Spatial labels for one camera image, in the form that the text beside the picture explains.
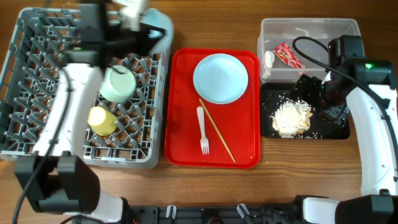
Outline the rice food scraps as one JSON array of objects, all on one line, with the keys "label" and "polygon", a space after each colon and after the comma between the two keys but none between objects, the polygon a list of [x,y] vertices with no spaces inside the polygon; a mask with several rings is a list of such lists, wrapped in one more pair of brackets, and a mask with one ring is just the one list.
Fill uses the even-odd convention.
[{"label": "rice food scraps", "polygon": [[279,95],[276,110],[269,116],[272,128],[281,138],[304,138],[311,127],[310,118],[315,108],[303,100],[292,100]]}]

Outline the light green bowl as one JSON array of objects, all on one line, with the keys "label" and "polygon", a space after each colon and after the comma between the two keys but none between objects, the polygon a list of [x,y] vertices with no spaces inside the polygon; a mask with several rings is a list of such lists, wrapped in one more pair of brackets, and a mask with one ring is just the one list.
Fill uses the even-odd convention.
[{"label": "light green bowl", "polygon": [[99,93],[108,101],[123,103],[130,99],[135,89],[133,72],[122,65],[115,65],[106,69]]}]

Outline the red snack wrapper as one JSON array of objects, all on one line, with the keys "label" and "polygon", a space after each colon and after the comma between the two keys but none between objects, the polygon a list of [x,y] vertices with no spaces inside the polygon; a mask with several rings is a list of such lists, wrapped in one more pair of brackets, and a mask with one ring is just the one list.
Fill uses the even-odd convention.
[{"label": "red snack wrapper", "polygon": [[274,50],[273,53],[286,65],[297,69],[306,69],[306,66],[293,53],[292,49],[285,43],[281,43]]}]

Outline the white tissue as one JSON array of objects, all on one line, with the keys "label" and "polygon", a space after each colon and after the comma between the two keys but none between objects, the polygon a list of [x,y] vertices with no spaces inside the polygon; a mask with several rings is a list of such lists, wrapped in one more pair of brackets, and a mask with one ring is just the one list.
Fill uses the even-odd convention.
[{"label": "white tissue", "polygon": [[275,61],[275,55],[272,51],[268,50],[264,54],[264,66],[265,72],[263,74],[264,79],[267,79],[271,75],[271,68]]}]

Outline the yellow plastic cup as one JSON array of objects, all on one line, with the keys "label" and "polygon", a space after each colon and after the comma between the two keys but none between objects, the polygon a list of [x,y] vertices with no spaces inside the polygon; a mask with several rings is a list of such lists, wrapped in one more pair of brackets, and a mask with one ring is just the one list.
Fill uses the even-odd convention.
[{"label": "yellow plastic cup", "polygon": [[88,125],[100,136],[107,136],[116,130],[116,116],[100,106],[90,109]]}]

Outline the wooden chopstick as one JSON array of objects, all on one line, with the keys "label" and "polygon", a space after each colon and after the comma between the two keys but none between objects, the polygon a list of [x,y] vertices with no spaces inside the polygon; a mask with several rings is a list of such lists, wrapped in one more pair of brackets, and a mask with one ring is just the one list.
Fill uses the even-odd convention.
[{"label": "wooden chopstick", "polygon": [[231,151],[230,151],[230,149],[229,149],[229,147],[228,147],[226,141],[224,140],[224,138],[223,138],[222,134],[220,133],[220,131],[219,131],[219,129],[218,129],[216,123],[214,122],[213,118],[211,117],[210,112],[208,111],[206,105],[204,104],[204,102],[203,102],[203,100],[202,100],[201,98],[199,98],[199,102],[201,103],[201,105],[202,105],[202,107],[203,107],[205,113],[206,113],[207,116],[209,117],[209,119],[210,119],[210,121],[211,121],[211,123],[212,123],[212,125],[213,125],[213,127],[214,127],[214,129],[215,129],[215,131],[217,132],[217,134],[218,134],[218,136],[219,136],[221,142],[223,143],[225,149],[227,150],[227,152],[228,152],[230,158],[233,160],[234,163],[236,163],[236,160],[235,160],[233,154],[231,153]]}]

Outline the light blue plate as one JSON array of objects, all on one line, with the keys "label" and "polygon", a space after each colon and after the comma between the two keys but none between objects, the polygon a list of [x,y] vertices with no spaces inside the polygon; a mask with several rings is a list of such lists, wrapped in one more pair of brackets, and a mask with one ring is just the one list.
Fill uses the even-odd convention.
[{"label": "light blue plate", "polygon": [[228,104],[243,96],[248,87],[248,71],[236,57],[212,54],[202,59],[193,71],[193,86],[206,101]]}]

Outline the white plastic fork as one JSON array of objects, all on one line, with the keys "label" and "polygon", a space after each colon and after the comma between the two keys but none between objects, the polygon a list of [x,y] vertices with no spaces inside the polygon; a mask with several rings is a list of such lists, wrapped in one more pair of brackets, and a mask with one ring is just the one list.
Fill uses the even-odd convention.
[{"label": "white plastic fork", "polygon": [[200,133],[201,133],[201,139],[200,139],[200,147],[203,155],[208,155],[209,154],[209,140],[206,137],[205,133],[205,115],[204,115],[204,109],[203,107],[199,106],[197,108],[197,116],[198,116],[198,122],[200,125]]}]

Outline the light blue bowl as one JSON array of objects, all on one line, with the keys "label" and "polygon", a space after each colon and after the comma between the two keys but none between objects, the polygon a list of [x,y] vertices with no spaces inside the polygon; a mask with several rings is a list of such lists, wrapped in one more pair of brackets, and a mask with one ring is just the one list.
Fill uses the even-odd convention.
[{"label": "light blue bowl", "polygon": [[165,30],[165,35],[154,45],[150,54],[159,54],[169,51],[174,39],[174,25],[171,18],[157,9],[150,8],[146,12],[142,23]]}]

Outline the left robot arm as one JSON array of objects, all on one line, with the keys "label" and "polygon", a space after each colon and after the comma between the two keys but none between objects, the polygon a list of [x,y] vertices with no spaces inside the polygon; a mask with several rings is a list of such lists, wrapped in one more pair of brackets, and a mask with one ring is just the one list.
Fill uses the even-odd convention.
[{"label": "left robot arm", "polygon": [[31,156],[16,160],[15,175],[37,213],[67,215],[98,223],[137,223],[122,197],[100,189],[98,176],[80,155],[91,104],[114,58],[149,55],[166,31],[141,21],[149,3],[122,1],[121,21],[108,21],[106,1],[82,1],[79,43],[67,47],[58,70],[57,94]]}]

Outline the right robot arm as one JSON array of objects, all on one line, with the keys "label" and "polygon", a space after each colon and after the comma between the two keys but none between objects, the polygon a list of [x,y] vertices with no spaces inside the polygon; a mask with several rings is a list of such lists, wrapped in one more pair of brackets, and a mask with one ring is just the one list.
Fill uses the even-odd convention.
[{"label": "right robot arm", "polygon": [[290,97],[312,105],[328,122],[342,116],[327,113],[343,105],[353,117],[361,157],[361,196],[337,201],[298,196],[297,219],[307,223],[397,223],[397,78],[387,60],[365,57],[357,35],[342,35],[325,46],[324,64],[294,49],[325,69],[324,80],[302,75]]}]

